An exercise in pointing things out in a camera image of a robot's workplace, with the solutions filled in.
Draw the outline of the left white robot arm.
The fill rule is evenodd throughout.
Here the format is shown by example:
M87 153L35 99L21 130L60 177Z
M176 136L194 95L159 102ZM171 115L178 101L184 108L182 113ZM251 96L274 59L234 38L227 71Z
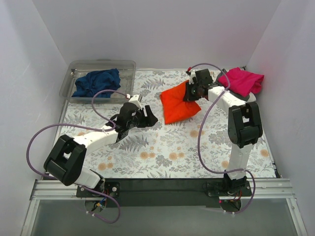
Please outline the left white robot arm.
M105 179L97 172L83 167L85 157L104 146L121 141L130 129L152 127L157 121L149 105L139 108L134 103L124 103L120 112L112 116L99 132L76 137L60 136L43 167L65 186L85 186L93 196L101 196L105 190Z

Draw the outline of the orange t shirt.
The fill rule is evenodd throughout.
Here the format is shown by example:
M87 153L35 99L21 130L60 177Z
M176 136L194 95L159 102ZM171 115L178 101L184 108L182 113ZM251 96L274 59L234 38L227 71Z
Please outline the orange t shirt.
M180 83L161 93L160 100L165 124L186 120L201 111L200 106L195 101L184 101L187 82Z

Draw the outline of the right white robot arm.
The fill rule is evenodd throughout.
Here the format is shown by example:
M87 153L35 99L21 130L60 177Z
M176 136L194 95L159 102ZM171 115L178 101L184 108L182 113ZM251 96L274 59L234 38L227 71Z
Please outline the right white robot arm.
M254 100L241 98L221 83L214 81L208 69L193 71L185 83L184 101L191 102L204 97L227 113L227 132L232 143L229 164L222 172L220 184L214 187L220 192L234 195L247 186L246 167L250 152L263 134L259 106Z

